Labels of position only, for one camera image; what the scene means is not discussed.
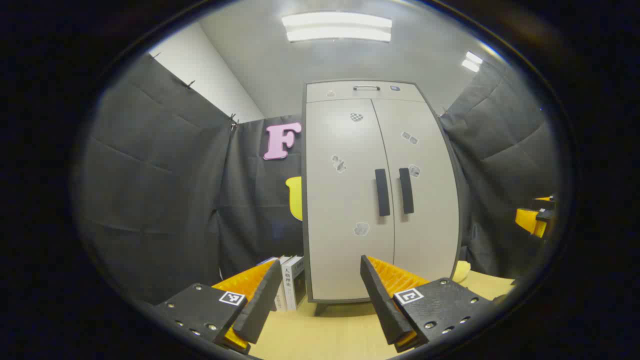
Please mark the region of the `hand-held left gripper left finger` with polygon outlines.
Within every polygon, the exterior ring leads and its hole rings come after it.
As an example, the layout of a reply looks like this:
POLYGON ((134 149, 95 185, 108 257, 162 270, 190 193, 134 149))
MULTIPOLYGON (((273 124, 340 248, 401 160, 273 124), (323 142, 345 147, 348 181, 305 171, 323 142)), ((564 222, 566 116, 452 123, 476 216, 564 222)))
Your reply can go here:
POLYGON ((167 325, 192 337, 247 354, 275 307, 281 279, 281 263, 274 260, 214 285, 188 285, 153 309, 167 325))

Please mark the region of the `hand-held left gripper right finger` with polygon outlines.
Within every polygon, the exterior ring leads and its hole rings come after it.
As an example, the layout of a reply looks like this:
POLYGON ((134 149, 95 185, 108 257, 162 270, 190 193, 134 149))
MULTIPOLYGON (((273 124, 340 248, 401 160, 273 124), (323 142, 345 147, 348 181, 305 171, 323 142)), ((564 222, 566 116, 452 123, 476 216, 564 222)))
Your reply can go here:
POLYGON ((360 258, 359 275, 382 332, 398 353, 439 351, 470 333, 496 303, 448 277, 425 280, 371 256, 360 258))

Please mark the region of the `grey shoe cabinet door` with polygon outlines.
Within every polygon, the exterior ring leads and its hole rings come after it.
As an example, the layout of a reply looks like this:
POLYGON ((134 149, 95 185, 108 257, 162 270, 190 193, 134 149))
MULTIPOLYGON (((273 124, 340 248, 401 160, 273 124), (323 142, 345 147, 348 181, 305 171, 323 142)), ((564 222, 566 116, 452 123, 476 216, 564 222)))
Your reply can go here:
POLYGON ((361 256, 394 259, 386 148, 370 99, 309 102, 304 182, 311 297, 367 301, 361 256))
POLYGON ((457 180, 429 105, 372 101, 388 164, 394 211, 393 264, 435 281, 449 278, 460 246, 457 180))

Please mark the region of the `grey double-door shoe cabinet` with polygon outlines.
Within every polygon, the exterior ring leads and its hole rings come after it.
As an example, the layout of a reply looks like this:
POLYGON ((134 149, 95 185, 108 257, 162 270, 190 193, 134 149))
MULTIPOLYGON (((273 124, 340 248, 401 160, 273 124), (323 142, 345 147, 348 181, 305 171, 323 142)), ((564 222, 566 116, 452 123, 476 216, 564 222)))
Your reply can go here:
MULTIPOLYGON (((373 80, 373 79, 338 79, 338 80, 333 80, 333 81, 354 81, 354 80, 366 80, 366 81, 381 81, 381 80, 373 80)), ((301 178, 301 201, 302 201, 302 205, 301 205, 301 209, 302 209, 302 228, 303 228, 303 243, 304 243, 304 257, 305 257, 305 275, 306 275, 306 294, 307 294, 307 299, 311 302, 311 303, 316 303, 318 305, 318 307, 320 309, 327 307, 328 305, 343 305, 343 304, 358 304, 358 303, 366 303, 368 301, 370 301, 370 296, 368 296, 368 300, 366 301, 352 301, 352 302, 341 302, 341 303, 324 303, 324 302, 317 302, 313 300, 313 296, 311 294, 311 275, 310 275, 310 264, 309 264, 309 260, 307 259, 307 253, 308 253, 308 243, 307 243, 307 224, 305 221, 306 218, 306 214, 307 214, 307 210, 306 210, 306 182, 304 181, 304 175, 306 173, 305 171, 305 159, 306 159, 306 135, 305 135, 305 129, 306 129, 306 105, 308 104, 306 102, 306 86, 307 84, 313 84, 313 83, 318 83, 318 82, 331 82, 331 80, 323 80, 323 81, 317 81, 317 82, 309 82, 306 83, 303 88, 302 88, 302 160, 301 160, 301 166, 302 166, 302 178, 301 178)), ((455 182, 456 182, 456 186, 457 186, 457 193, 458 193, 458 203, 459 203, 459 239, 460 239, 460 244, 459 244, 459 248, 458 248, 458 253, 457 253, 457 260, 458 260, 458 255, 460 252, 460 248, 461 248, 461 243, 462 243, 462 230, 461 230, 461 221, 462 221, 462 209, 461 209, 461 200, 462 200, 462 196, 460 194, 460 183, 458 180, 458 176, 455 173, 455 169, 454 169, 454 159, 453 159, 453 150, 451 148, 451 144, 450 141, 448 140, 448 137, 445 135, 444 130, 442 129, 442 126, 440 125, 439 121, 437 120, 436 114, 434 112, 434 109, 432 108, 432 106, 430 105, 428 99, 426 98, 424 92, 422 91, 422 89, 419 88, 419 85, 414 83, 414 82, 408 82, 405 80, 386 80, 386 82, 398 82, 398 83, 407 83, 407 84, 414 84, 418 90, 420 91, 420 93, 422 94, 422 96, 425 99, 425 103, 429 106, 430 110, 432 111, 432 114, 435 118, 435 121, 437 121, 441 132, 444 136, 445 142, 446 142, 446 146, 448 147, 449 153, 450 153, 450 159, 451 159, 451 164, 453 167, 453 171, 454 171, 454 175, 455 175, 455 182)), ((390 177, 388 179, 388 184, 389 184, 389 190, 390 190, 390 177)), ((393 218, 394 218, 394 210, 393 210, 393 194, 391 193, 390 190, 390 195, 391 195, 391 211, 393 214, 393 218)))

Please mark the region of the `grey cabinet drawer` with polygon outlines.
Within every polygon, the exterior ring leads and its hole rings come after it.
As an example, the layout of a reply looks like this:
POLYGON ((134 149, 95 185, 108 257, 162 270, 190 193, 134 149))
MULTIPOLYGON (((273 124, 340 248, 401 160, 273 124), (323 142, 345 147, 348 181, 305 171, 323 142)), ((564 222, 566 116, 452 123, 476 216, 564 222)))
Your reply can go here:
POLYGON ((425 102, 416 85, 385 80, 332 80, 306 85, 305 102, 334 100, 402 100, 425 102))

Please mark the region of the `ceiling light panel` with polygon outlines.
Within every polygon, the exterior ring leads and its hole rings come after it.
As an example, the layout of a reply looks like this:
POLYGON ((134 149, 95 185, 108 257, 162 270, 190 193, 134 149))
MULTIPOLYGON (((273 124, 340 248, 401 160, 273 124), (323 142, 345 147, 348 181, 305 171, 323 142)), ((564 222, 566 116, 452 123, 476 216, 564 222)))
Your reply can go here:
POLYGON ((389 43, 393 29, 390 18, 344 11, 289 14, 281 21, 291 43, 337 39, 389 43))
POLYGON ((483 64, 483 59, 478 55, 472 53, 471 51, 467 51, 465 53, 464 59, 461 62, 461 66, 463 68, 468 69, 471 72, 477 73, 480 71, 480 68, 483 64))

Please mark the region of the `black backdrop cloth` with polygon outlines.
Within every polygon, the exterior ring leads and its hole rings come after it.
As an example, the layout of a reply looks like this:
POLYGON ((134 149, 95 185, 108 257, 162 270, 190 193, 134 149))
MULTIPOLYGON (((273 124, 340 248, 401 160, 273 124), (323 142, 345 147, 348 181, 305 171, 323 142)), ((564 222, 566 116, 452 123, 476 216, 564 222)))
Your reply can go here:
MULTIPOLYGON (((272 256, 303 256, 303 88, 292 114, 233 123, 150 55, 97 102, 80 153, 77 218, 130 296, 152 305, 272 256)), ((518 72, 487 62, 442 115, 461 199, 457 261, 523 276, 542 250, 517 208, 555 195, 551 119, 518 72)))

